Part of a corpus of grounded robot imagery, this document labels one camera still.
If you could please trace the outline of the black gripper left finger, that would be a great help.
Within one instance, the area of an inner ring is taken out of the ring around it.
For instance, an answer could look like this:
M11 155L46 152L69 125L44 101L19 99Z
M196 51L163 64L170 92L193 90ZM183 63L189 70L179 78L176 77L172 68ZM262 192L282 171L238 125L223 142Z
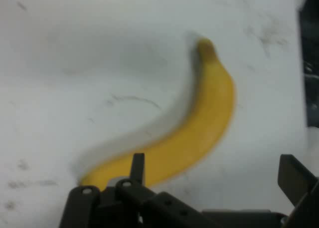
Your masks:
M145 156L135 153L130 175L100 191L78 186L69 193L61 228L212 228L213 221L166 192L144 186Z

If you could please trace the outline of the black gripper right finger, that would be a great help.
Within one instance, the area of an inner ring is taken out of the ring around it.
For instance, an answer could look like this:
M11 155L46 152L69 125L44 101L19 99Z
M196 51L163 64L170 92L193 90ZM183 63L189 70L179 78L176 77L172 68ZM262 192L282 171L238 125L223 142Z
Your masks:
M278 185L294 209L284 221L284 228L319 227L319 179L295 156L280 156Z

